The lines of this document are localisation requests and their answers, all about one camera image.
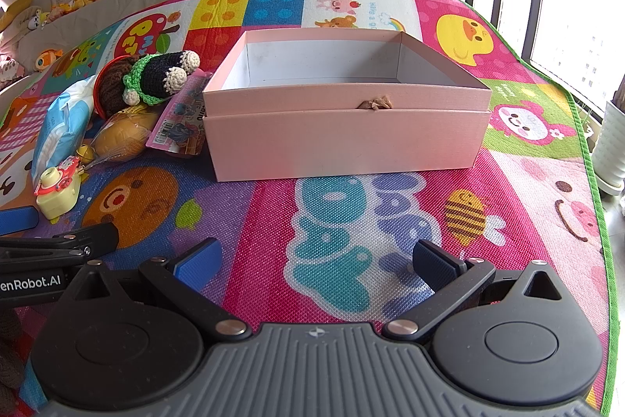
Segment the metal screw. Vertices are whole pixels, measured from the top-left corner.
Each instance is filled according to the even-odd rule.
[[[245,325],[241,320],[221,320],[215,325],[215,330],[223,334],[224,336],[238,336],[239,334],[243,334],[248,329],[248,326]]]
[[[410,336],[419,330],[419,326],[412,320],[393,320],[386,324],[386,328],[397,336]]]

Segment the green cloth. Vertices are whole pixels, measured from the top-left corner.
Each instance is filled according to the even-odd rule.
[[[146,67],[146,64],[149,62],[149,60],[154,59],[154,57],[158,55],[160,54],[147,54],[145,57],[141,57],[141,59],[134,63],[134,66],[132,66],[130,73],[124,75],[124,78],[122,79],[127,89],[137,91],[141,100],[146,105],[150,106],[158,105],[158,103],[163,103],[165,101],[164,98],[157,98],[155,96],[151,96],[150,94],[145,94],[141,90],[141,74],[143,73],[143,68]]]

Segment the cartoon rainbow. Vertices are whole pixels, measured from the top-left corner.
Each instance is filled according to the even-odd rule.
[[[396,31],[403,31],[403,32],[405,32],[404,24],[402,24],[399,20],[397,20],[395,18],[389,18],[389,22],[390,22],[390,24],[393,26],[393,28]]]

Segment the potted plant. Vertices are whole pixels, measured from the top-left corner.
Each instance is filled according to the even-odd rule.
[[[591,156],[599,188],[619,195],[625,186],[625,77],[611,101],[605,103],[601,131]]]

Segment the blue polka dot square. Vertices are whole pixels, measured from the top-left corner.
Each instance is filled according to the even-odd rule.
[[[301,25],[304,0],[249,0],[242,26]]]

